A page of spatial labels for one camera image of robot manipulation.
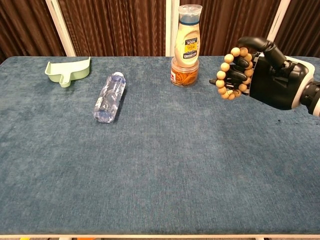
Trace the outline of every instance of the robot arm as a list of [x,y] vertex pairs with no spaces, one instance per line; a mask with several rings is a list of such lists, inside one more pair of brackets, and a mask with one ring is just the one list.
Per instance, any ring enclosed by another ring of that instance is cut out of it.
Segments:
[[[320,116],[320,82],[314,81],[315,67],[305,61],[284,56],[278,47],[264,38],[241,37],[240,47],[258,52],[252,55],[251,81],[243,93],[280,110],[290,110],[300,104],[308,112]],[[237,56],[226,72],[225,87],[237,89],[248,77],[244,74],[249,62]]]

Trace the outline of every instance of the robotic hand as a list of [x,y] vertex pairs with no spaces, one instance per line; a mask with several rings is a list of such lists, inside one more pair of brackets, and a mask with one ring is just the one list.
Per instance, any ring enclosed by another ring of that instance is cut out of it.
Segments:
[[[276,109],[290,110],[302,104],[309,114],[320,116],[320,81],[314,81],[312,64],[284,56],[263,38],[245,36],[238,44],[242,48],[233,48],[225,56],[218,80],[209,81],[219,88],[222,98],[232,100],[242,92]],[[248,54],[245,47],[257,52]]]

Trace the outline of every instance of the plastic jar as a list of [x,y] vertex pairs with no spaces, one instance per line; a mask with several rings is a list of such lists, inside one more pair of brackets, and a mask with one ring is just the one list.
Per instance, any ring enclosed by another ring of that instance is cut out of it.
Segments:
[[198,79],[199,60],[192,67],[178,66],[175,57],[171,60],[171,82],[179,87],[189,87]]

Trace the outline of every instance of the plastic water bottle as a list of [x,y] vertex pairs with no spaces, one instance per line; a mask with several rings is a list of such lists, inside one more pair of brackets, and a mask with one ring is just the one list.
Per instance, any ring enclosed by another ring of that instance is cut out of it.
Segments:
[[121,72],[107,77],[92,112],[98,122],[111,123],[115,119],[125,86],[126,79]]

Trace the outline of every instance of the beaded bracelet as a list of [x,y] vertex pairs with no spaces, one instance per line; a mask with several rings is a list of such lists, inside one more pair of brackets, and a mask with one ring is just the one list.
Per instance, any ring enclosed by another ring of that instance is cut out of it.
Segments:
[[[230,69],[230,64],[234,61],[235,57],[241,56],[245,60],[249,62],[249,66],[245,68],[244,75],[247,76],[247,80],[243,81],[238,89],[229,89],[225,87],[225,78],[226,72]],[[216,82],[215,85],[218,88],[218,93],[221,95],[223,99],[233,100],[236,97],[240,97],[241,93],[247,90],[248,84],[251,83],[251,76],[253,75],[254,71],[252,70],[253,63],[252,63],[252,55],[248,53],[248,49],[246,47],[238,48],[234,47],[231,50],[231,54],[227,54],[224,57],[224,63],[220,66],[220,71],[216,74]]]

